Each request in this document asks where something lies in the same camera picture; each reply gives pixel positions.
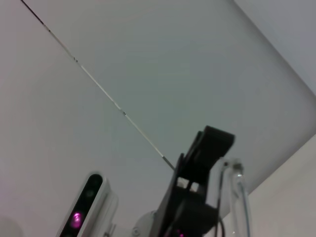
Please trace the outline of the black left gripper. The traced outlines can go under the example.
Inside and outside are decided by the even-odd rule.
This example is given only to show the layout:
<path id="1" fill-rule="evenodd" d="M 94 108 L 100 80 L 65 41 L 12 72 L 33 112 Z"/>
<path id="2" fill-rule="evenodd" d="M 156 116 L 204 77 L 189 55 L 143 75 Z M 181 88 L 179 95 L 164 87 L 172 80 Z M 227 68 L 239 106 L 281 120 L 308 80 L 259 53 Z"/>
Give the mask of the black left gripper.
<path id="1" fill-rule="evenodd" d="M 199 131 L 186 154 L 181 154 L 175 177 L 188 180 L 176 187 L 178 203 L 169 200 L 157 211 L 158 237 L 201 237 L 218 223 L 218 209 L 205 203 L 210 171 L 224 157 L 235 136 L 214 127 Z"/>

